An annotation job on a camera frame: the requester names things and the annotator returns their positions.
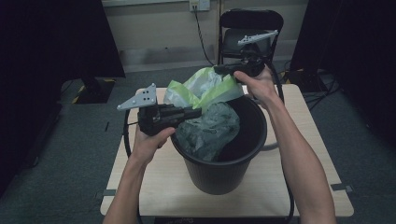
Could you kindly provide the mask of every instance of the gray carpet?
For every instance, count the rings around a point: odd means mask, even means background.
[[[72,105],[82,86],[73,81],[62,96],[63,110],[38,165],[15,176],[0,199],[0,223],[100,223],[99,196],[121,138],[124,113],[117,105],[152,82],[158,87],[171,79],[183,82],[199,68],[127,74],[103,105]],[[312,116],[341,180],[353,188],[349,198],[355,214],[338,218],[339,223],[396,223],[396,149],[366,127],[342,91],[321,101]],[[153,217],[145,222],[152,223]]]

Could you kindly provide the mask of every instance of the black chair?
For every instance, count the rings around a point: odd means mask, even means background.
[[[219,19],[218,64],[224,63],[223,58],[242,58],[240,50],[243,46],[238,46],[237,42],[245,35],[262,35],[277,30],[276,36],[257,42],[262,56],[271,62],[282,27],[282,16],[272,10],[235,8],[224,12]]]

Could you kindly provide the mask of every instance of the forearm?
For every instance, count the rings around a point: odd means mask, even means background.
[[[122,173],[121,181],[104,223],[136,223],[139,192],[146,165],[130,160]]]
[[[279,99],[267,105],[279,144],[285,177],[295,197],[303,223],[326,217],[334,223],[334,207],[323,167]]]

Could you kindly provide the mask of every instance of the wall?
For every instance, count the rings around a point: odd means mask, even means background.
[[[188,1],[129,5],[133,2],[130,1],[126,6],[107,7],[112,1],[115,0],[106,0],[104,6],[119,50],[200,48],[196,19],[189,12]],[[276,48],[276,58],[290,59],[307,2],[308,0],[212,0],[210,11],[198,13],[204,43],[217,49],[219,7],[222,10],[234,7],[272,9],[279,12],[285,20]]]

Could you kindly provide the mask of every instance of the green plastic bag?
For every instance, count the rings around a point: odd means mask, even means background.
[[[215,73],[213,67],[198,70],[184,84],[171,81],[163,99],[166,104],[202,108],[203,113],[210,105],[227,102],[244,95],[242,87],[235,78],[223,77]]]

